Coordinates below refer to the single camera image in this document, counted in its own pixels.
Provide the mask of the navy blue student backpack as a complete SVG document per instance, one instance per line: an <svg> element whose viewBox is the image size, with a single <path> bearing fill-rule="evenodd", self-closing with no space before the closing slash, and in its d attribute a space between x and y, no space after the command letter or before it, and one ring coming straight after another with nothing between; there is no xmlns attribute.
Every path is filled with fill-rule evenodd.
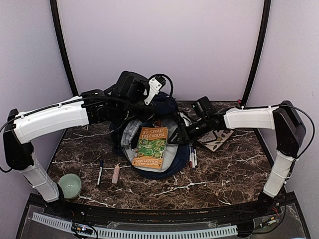
<svg viewBox="0 0 319 239"><path fill-rule="evenodd" d="M126 158L131 165L142 127L167 127L167 141L178 127L177 122L180 118L176 116L178 106L175 99L169 99L166 93L159 93L153 98L152 102L155 106L159 107L159 110L147 121L142 122L139 118L133 117L123 122L113 122L110 124L110 135L114 144L114 153ZM189 144L169 144L167 142L161 169L132 166L142 177L159 180L180 172L188 161Z"/></svg>

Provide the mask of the orange green paperback book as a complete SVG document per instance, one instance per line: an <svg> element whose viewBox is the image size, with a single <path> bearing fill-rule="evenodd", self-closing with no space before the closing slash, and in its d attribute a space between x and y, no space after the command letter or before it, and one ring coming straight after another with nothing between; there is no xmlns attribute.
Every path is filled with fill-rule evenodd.
<svg viewBox="0 0 319 239"><path fill-rule="evenodd" d="M167 127L142 127L132 165L161 169L167 137Z"/></svg>

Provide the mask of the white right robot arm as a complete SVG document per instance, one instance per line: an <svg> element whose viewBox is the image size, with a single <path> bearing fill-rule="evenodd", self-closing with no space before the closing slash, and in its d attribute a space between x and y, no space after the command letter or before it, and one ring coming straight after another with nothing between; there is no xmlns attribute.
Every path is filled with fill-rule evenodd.
<svg viewBox="0 0 319 239"><path fill-rule="evenodd" d="M275 198L285 182L290 178L295 162L300 156L306 126L300 113L302 110L293 106L290 101L261 107L234 107L217 111L208 97L202 97L192 103L198 120L190 125L181 123L169 137L170 144L193 142L213 130L238 128L257 129L267 132L274 141L272 156L274 164L270 176L263 188L263 197L255 204L254 211L265 216L274 207L271 198Z"/></svg>

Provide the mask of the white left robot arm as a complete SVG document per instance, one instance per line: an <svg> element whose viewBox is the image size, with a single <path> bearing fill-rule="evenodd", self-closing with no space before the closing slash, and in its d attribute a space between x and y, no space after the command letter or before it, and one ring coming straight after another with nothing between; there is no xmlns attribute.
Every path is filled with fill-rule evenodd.
<svg viewBox="0 0 319 239"><path fill-rule="evenodd" d="M19 172L59 217L70 213L62 189L48 175L37 146L41 139L66 129L121 119L130 113L151 112L154 94L149 90L122 95L114 88L90 90L78 96L41 108L19 111L12 109L1 127L7 169Z"/></svg>

